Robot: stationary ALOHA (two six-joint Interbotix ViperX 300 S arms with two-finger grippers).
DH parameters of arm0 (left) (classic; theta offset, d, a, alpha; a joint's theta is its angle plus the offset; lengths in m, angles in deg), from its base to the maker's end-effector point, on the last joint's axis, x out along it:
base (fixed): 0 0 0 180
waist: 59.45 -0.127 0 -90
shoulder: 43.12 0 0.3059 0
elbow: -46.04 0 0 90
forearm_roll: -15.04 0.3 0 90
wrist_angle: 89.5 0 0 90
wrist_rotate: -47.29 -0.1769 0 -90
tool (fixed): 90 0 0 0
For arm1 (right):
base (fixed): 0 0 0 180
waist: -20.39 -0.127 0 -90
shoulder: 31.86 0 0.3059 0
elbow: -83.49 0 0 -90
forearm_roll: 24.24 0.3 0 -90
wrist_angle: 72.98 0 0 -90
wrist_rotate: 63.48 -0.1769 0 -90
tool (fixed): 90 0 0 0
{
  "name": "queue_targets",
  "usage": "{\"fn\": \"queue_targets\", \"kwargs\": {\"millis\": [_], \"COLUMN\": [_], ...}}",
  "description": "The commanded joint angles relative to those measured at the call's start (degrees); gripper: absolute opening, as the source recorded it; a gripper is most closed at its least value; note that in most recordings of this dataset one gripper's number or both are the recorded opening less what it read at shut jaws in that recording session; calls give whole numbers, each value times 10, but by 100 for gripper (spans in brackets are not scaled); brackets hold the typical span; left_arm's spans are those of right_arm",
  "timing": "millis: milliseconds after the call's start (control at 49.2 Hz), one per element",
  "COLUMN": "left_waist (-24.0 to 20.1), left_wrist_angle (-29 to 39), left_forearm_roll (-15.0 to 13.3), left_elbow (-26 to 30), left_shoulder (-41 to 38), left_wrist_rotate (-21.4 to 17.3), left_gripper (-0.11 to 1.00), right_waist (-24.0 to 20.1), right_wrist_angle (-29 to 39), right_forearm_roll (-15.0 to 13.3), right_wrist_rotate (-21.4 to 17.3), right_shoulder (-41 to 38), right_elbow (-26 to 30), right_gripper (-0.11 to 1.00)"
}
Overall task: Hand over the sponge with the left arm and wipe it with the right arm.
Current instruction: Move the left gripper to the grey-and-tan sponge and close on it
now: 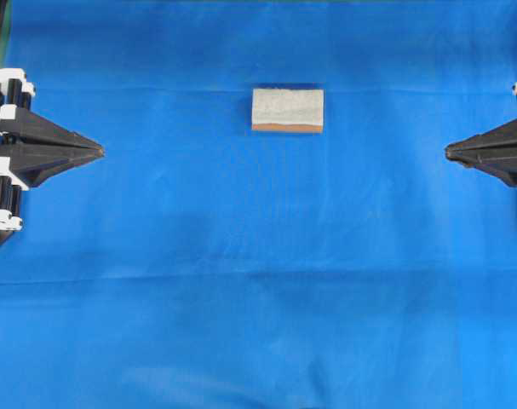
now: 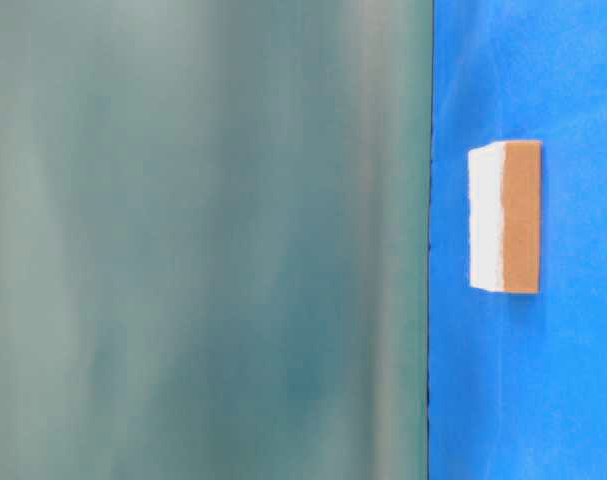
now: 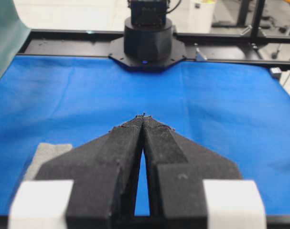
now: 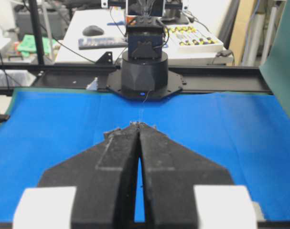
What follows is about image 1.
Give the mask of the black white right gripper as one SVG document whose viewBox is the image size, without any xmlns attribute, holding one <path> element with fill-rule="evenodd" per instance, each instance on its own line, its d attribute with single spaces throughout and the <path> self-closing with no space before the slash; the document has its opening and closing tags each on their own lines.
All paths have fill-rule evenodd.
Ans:
<svg viewBox="0 0 517 409">
<path fill-rule="evenodd" d="M 512 87 L 517 103 L 517 82 Z M 517 151 L 481 148 L 517 146 L 517 119 L 483 134 L 454 142 L 445 148 L 448 160 L 495 176 L 509 187 L 517 187 Z"/>
</svg>

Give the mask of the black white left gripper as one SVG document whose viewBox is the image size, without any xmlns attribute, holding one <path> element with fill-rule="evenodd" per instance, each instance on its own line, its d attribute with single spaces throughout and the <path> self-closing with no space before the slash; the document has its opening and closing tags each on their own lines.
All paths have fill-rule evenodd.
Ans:
<svg viewBox="0 0 517 409">
<path fill-rule="evenodd" d="M 97 142 L 29 111 L 35 87 L 26 80 L 23 69 L 0 69 L 0 93 L 4 97 L 0 106 L 0 136 L 10 134 L 26 142 L 53 145 L 8 146 L 10 140 L 0 143 L 0 231 L 14 232 L 23 227 L 23 192 L 50 177 L 102 158 L 104 150 Z"/>
</svg>

